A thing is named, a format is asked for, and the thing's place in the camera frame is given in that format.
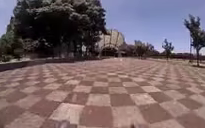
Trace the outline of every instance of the building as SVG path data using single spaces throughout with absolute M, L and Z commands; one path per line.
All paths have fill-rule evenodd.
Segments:
M 108 30 L 108 35 L 101 35 L 98 42 L 100 56 L 121 56 L 120 46 L 125 44 L 124 35 L 118 30 Z

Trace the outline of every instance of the low wall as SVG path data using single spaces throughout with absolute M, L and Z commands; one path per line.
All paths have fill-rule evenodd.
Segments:
M 61 58 L 61 59 L 40 59 L 40 60 L 29 60 L 21 62 L 9 62 L 9 63 L 0 63 L 0 72 L 6 70 L 13 70 L 17 68 L 23 68 L 28 66 L 35 66 L 47 63 L 74 63 L 78 61 L 87 61 L 87 60 L 100 60 L 99 58 Z

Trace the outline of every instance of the sky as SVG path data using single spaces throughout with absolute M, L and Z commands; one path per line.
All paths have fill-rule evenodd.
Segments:
M 117 29 L 128 44 L 149 42 L 163 51 L 165 38 L 174 52 L 189 52 L 190 36 L 183 22 L 189 14 L 201 18 L 205 29 L 205 0 L 101 0 L 108 29 Z M 0 0 L 0 36 L 5 33 L 16 0 Z

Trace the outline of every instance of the pavement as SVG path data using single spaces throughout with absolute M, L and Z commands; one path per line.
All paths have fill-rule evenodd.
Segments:
M 0 72 L 5 128 L 205 128 L 205 68 L 105 59 Z

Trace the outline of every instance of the checkered pavement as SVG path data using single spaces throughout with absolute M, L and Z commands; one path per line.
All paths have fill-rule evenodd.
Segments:
M 0 72 L 6 128 L 205 128 L 205 69 L 137 59 Z

